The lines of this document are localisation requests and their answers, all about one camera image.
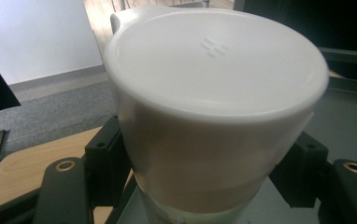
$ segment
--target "wooden desk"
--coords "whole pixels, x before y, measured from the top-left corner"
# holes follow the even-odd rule
[[[100,128],[74,134],[37,147],[15,152],[0,163],[0,204],[7,203],[41,186],[45,169],[66,157],[82,157],[85,146]],[[94,210],[95,223],[104,223],[111,207]]]

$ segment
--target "metal ring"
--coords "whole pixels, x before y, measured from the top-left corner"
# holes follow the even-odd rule
[[[350,171],[352,171],[352,172],[357,174],[357,163],[349,161],[349,162],[345,162],[343,165],[348,170],[350,170]]]
[[[57,164],[55,168],[58,172],[64,172],[71,170],[71,168],[73,168],[75,165],[76,163],[74,161],[62,161]]]

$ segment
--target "baseboard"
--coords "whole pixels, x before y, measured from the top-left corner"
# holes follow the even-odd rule
[[[107,81],[103,65],[9,85],[20,102]]]

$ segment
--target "white cup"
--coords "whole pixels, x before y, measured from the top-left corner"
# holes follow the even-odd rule
[[[120,23],[104,60],[150,222],[221,223],[311,119],[326,63],[297,32],[246,13],[124,13],[134,21]]]

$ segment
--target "white wall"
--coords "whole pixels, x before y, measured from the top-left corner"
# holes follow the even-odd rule
[[[7,84],[103,64],[83,0],[0,0]]]

